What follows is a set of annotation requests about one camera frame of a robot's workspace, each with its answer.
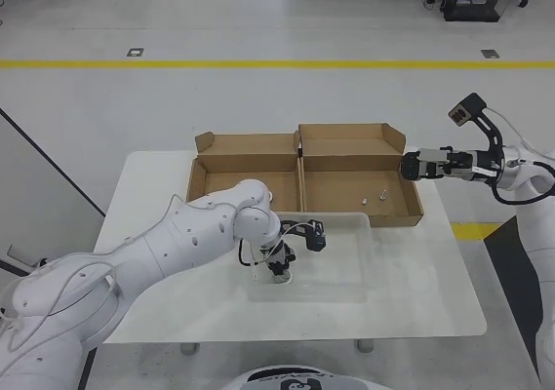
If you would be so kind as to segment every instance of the box flap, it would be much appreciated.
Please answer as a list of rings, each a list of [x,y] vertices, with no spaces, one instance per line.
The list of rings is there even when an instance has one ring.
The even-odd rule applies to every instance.
[[[298,125],[304,156],[396,155],[405,136],[386,123]]]
[[[215,135],[195,137],[197,159],[208,173],[292,171],[297,168],[299,134]]]
[[[385,123],[298,126],[302,155],[310,171],[398,169],[405,136]]]
[[[197,153],[201,153],[212,144],[215,143],[215,134],[212,132],[206,132],[195,137],[195,144],[197,145]]]
[[[215,135],[195,137],[199,155],[289,154],[297,155],[298,133]]]

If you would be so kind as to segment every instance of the box lid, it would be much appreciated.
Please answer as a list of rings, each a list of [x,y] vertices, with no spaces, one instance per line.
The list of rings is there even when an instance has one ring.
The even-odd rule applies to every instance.
[[[398,169],[405,135],[386,123],[298,125],[306,168],[313,171]]]

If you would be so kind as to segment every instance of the black machine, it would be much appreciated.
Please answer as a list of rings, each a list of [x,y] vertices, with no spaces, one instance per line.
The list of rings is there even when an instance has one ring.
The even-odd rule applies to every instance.
[[[425,6],[433,7],[436,0],[425,0]],[[489,21],[500,20],[505,7],[498,0],[442,0],[440,11],[445,21]],[[529,0],[521,0],[519,7],[526,7]]]

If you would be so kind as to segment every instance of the table leg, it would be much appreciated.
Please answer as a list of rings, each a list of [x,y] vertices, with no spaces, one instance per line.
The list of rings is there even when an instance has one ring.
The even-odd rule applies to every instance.
[[[355,348],[361,353],[371,353],[375,349],[375,344],[369,338],[355,340]]]
[[[192,356],[197,352],[198,349],[199,349],[198,342],[183,342],[179,346],[179,350],[181,351],[181,354],[184,356]]]

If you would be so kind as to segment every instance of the white table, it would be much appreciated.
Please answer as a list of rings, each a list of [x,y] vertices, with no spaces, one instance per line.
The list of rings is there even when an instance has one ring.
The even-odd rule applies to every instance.
[[[184,197],[195,155],[191,151],[130,155],[96,251],[109,250],[157,222],[173,193]],[[374,287],[365,303],[252,302],[246,292],[248,270],[230,255],[147,290],[106,342],[483,334],[485,317],[435,184],[422,180],[417,189],[424,207],[418,226],[373,229],[379,268],[371,275]]]

